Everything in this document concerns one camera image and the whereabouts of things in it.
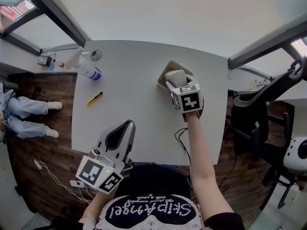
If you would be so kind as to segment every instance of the black office chair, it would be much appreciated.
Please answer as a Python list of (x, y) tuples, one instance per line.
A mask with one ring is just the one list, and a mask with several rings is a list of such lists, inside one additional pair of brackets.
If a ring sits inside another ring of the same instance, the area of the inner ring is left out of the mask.
[(290, 183), (281, 184), (287, 186), (278, 208), (284, 206), (284, 199), (290, 190), (290, 187), (301, 176), (300, 173), (289, 171), (283, 164), (283, 158), (286, 155), (287, 147), (277, 147), (273, 144), (265, 143), (269, 135), (269, 120), (284, 126), (284, 137), (287, 140), (287, 146), (291, 141), (290, 116), (285, 113), (282, 118), (277, 118), (267, 114), (266, 102), (274, 101), (288, 89), (298, 84), (301, 80), (307, 81), (307, 58), (294, 61), (290, 69), (274, 79), (270, 84), (254, 92), (238, 92), (235, 94), (231, 116), (232, 124), (229, 130), (234, 133), (234, 150), (236, 155), (249, 153), (252, 161), (263, 158), (272, 168), (264, 178), (264, 184), (270, 181), (270, 178), (278, 180), (279, 176), (287, 178)]

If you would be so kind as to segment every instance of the shoe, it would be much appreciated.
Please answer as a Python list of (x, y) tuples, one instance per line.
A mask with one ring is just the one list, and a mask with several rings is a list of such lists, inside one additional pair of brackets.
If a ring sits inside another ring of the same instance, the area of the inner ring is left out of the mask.
[(51, 136), (53, 138), (59, 137), (59, 133), (56, 130), (49, 128), (48, 126), (45, 126), (45, 131), (47, 136)]
[(55, 109), (59, 110), (62, 109), (63, 104), (61, 102), (47, 102), (48, 103), (48, 109)]

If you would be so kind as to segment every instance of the spray bottle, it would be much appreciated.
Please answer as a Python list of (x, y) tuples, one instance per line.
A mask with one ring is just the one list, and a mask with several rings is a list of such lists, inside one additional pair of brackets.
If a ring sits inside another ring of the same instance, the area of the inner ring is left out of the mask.
[(89, 52), (84, 52), (82, 47), (78, 47), (71, 57), (66, 61), (65, 67), (70, 70), (74, 67), (74, 71), (81, 75), (88, 77), (91, 80), (97, 81), (101, 78), (101, 70), (90, 64), (81, 55), (89, 54)]

